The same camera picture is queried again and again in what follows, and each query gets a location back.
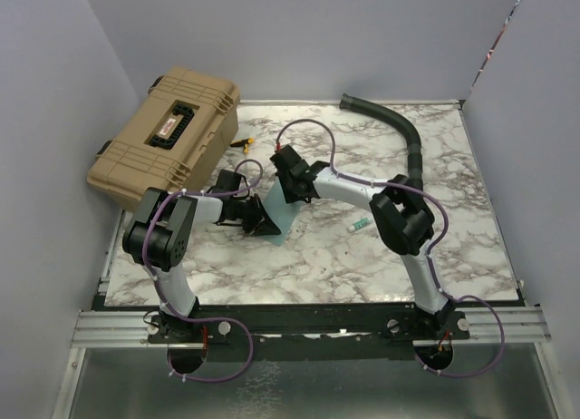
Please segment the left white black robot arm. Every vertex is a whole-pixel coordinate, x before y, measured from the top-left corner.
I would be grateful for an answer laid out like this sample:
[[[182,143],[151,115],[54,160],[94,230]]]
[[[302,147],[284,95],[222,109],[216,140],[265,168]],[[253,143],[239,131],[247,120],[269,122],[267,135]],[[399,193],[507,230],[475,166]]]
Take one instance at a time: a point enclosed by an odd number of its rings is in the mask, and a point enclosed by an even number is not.
[[[278,236],[258,195],[241,194],[245,177],[221,171],[205,194],[170,193],[148,188],[122,238],[122,249],[148,272],[159,295],[160,309],[171,315],[169,331],[178,340],[194,339],[200,320],[193,314],[198,298],[186,280],[182,260],[197,224],[228,224],[249,236]]]

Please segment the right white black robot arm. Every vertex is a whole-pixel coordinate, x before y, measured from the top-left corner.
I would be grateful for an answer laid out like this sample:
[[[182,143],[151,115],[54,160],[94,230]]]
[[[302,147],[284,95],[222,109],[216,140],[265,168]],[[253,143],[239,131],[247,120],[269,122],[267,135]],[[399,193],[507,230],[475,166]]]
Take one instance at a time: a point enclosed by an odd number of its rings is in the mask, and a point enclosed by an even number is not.
[[[398,175],[384,187],[360,177],[345,176],[330,164],[308,164],[286,145],[270,158],[275,166],[285,201],[337,200],[372,214],[383,244],[401,256],[414,291],[418,308],[416,327],[427,338],[436,338],[450,324],[453,305],[440,289],[437,270],[430,258],[435,217],[410,180]]]

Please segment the green white glue stick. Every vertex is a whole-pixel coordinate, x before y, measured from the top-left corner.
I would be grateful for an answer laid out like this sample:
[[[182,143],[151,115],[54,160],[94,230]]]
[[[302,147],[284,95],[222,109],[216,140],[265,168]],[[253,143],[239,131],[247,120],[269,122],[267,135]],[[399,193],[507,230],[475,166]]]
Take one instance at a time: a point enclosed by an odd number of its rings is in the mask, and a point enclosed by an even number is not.
[[[372,223],[372,221],[368,218],[359,219],[348,227],[348,231],[355,232],[357,230],[360,230],[360,229],[363,229],[363,228],[369,226],[371,223]]]

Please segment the teal paper envelope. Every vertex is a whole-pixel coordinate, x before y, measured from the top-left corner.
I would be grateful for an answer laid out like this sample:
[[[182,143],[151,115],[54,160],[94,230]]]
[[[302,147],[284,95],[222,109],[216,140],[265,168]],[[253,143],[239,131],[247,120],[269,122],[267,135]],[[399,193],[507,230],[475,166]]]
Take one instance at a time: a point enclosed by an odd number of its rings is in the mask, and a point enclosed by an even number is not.
[[[281,247],[304,203],[301,201],[287,203],[280,181],[276,180],[267,193],[263,204],[270,219],[280,229],[279,235],[266,236],[264,239]]]

